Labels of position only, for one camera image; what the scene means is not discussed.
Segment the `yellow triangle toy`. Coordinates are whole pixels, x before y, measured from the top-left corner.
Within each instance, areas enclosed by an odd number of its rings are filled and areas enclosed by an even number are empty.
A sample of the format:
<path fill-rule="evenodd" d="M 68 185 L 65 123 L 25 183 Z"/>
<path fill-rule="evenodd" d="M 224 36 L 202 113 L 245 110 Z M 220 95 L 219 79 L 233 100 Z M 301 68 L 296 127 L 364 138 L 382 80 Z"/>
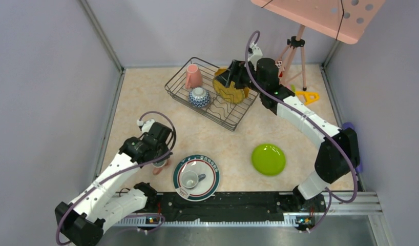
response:
<path fill-rule="evenodd" d="M 296 91 L 295 94 L 299 98 L 301 97 L 304 98 L 305 100 L 304 105 L 311 104 L 320 99 L 319 93 L 316 93 L 316 92 Z"/>

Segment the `woven bamboo round tray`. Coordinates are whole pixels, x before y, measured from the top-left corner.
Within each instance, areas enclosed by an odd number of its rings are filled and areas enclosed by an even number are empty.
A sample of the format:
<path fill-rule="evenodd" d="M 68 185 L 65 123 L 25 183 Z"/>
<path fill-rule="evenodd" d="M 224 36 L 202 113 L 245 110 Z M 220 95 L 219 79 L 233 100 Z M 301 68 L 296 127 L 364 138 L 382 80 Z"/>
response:
<path fill-rule="evenodd" d="M 226 102 L 240 104 L 246 99 L 244 89 L 236 89 L 235 82 L 231 81 L 229 87 L 225 87 L 216 77 L 213 79 L 213 89 Z"/>

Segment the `white plate green red rim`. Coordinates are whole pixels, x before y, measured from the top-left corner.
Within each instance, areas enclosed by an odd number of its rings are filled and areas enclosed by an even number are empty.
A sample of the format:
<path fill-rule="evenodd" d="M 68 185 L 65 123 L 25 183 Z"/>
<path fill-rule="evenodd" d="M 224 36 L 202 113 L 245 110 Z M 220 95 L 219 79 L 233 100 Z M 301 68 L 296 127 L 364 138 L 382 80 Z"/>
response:
<path fill-rule="evenodd" d="M 186 171 L 206 174 L 206 178 L 193 189 L 187 189 L 181 182 L 181 176 Z M 205 155 L 190 155 L 180 161 L 173 172 L 173 185 L 177 194 L 188 201 L 203 201 L 211 197 L 220 183 L 220 170 L 217 164 Z"/>

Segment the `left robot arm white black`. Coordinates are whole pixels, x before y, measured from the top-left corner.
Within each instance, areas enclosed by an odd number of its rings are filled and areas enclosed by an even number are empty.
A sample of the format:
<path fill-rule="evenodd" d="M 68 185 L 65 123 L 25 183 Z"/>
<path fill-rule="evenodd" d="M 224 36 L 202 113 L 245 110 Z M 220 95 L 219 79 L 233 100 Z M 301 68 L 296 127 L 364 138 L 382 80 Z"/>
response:
<path fill-rule="evenodd" d="M 142 135 L 126 139 L 99 177 L 71 202 L 55 208 L 57 235 L 63 234 L 74 245 L 97 245 L 112 225 L 129 214 L 154 210 L 157 191 L 149 183 L 140 182 L 119 197 L 115 194 L 142 167 L 167 162 L 172 154 L 168 138 L 176 140 L 176 129 L 153 119 L 138 125 Z"/>

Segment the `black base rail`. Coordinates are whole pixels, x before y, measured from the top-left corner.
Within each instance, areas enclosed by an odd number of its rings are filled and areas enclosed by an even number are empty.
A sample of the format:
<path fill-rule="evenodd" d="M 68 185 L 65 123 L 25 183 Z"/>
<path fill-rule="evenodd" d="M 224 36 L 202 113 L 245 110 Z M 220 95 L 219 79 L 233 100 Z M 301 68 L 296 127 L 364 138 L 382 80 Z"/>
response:
<path fill-rule="evenodd" d="M 160 213 L 168 222 L 265 222 L 282 221 L 289 212 L 325 211 L 323 195 L 300 204 L 291 192 L 216 192 L 204 201 L 188 201 L 175 192 L 158 194 L 144 211 Z"/>

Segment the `pink tripod stand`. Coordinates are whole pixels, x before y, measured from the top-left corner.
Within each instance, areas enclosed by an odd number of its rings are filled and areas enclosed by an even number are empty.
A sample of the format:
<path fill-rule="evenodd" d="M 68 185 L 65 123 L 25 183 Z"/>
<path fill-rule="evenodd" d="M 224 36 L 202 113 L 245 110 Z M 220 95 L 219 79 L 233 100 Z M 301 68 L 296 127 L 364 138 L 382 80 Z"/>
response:
<path fill-rule="evenodd" d="M 302 90 L 306 91 L 307 83 L 306 83 L 306 69 L 305 69 L 305 49 L 304 49 L 305 40 L 302 39 L 304 30 L 305 30 L 305 26 L 300 25 L 297 35 L 292 36 L 290 39 L 287 40 L 287 45 L 277 60 L 282 60 L 285 67 L 284 71 L 279 70 L 280 84 L 286 86 L 293 79 L 301 75 L 302 76 Z M 300 51 L 300 54 L 301 54 L 301 71 L 292 77 L 288 77 L 290 67 L 292 65 L 292 62 L 298 50 Z"/>

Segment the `grey white cup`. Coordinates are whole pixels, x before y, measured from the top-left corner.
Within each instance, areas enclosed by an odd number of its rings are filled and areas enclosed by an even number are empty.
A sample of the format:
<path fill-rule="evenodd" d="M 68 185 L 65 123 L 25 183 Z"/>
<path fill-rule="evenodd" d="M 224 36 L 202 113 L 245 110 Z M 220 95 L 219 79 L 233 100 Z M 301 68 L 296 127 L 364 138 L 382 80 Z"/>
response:
<path fill-rule="evenodd" d="M 181 176 L 181 182 L 187 189 L 193 189 L 206 178 L 206 174 L 198 174 L 194 171 L 186 171 Z"/>

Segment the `red patterned bowl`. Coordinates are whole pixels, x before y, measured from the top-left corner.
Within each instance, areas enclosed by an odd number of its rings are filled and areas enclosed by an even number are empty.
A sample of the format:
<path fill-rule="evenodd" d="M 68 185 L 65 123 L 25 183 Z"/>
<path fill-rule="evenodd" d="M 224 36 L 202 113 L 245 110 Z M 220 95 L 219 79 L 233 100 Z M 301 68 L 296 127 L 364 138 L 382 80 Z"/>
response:
<path fill-rule="evenodd" d="M 203 108 L 210 104 L 211 96 L 203 87 L 196 87 L 188 95 L 189 103 L 197 108 Z"/>

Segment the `pink perforated board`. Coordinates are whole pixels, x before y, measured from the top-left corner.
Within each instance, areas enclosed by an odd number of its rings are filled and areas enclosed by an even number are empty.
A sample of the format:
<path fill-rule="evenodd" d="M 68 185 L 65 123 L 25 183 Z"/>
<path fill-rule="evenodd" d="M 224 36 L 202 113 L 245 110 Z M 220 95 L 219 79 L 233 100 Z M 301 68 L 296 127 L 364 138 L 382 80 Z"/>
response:
<path fill-rule="evenodd" d="M 346 44 L 356 44 L 385 3 L 380 0 L 251 0 L 253 4 Z"/>

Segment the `red white dice box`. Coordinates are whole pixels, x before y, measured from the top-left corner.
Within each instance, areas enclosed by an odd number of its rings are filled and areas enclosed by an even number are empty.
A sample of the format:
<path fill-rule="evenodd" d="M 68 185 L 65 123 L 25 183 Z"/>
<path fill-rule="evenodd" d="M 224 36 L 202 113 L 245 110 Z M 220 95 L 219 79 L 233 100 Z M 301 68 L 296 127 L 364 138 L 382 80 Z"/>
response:
<path fill-rule="evenodd" d="M 278 67 L 279 70 L 282 70 L 282 71 L 285 70 L 285 67 L 284 67 L 284 64 L 283 64 L 282 60 L 275 61 L 275 65 Z"/>

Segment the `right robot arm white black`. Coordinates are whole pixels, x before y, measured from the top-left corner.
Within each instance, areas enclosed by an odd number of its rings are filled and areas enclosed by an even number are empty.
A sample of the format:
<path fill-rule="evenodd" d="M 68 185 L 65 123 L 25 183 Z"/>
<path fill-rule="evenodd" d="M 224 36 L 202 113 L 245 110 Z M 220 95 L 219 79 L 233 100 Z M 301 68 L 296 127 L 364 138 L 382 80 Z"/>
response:
<path fill-rule="evenodd" d="M 214 79 L 228 89 L 257 92 L 265 108 L 297 127 L 318 148 L 314 171 L 293 190 L 292 203 L 297 210 L 307 211 L 313 198 L 342 176 L 350 173 L 356 178 L 360 155 L 355 130 L 330 124 L 307 108 L 293 91 L 280 84 L 273 59 L 261 58 L 256 67 L 249 61 L 233 60 Z"/>

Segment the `pink mug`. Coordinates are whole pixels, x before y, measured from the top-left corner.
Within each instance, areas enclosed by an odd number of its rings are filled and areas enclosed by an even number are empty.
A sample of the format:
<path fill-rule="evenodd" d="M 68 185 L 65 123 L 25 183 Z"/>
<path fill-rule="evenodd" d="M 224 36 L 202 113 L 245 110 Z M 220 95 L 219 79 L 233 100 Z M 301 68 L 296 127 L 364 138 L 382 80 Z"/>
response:
<path fill-rule="evenodd" d="M 190 64 L 186 68 L 185 88 L 193 89 L 203 85 L 200 68 L 196 64 Z"/>

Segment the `yellow polka dot plate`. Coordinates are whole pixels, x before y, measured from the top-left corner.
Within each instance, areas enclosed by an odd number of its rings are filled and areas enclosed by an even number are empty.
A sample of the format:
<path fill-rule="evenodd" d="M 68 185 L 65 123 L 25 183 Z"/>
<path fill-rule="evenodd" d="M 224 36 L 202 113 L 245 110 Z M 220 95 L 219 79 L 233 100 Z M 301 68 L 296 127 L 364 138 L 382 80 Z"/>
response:
<path fill-rule="evenodd" d="M 228 75 L 227 67 L 219 68 L 214 74 L 213 88 L 225 101 L 239 104 L 248 98 L 249 88 L 238 89 L 233 81 L 230 82 L 229 87 L 226 87 Z"/>

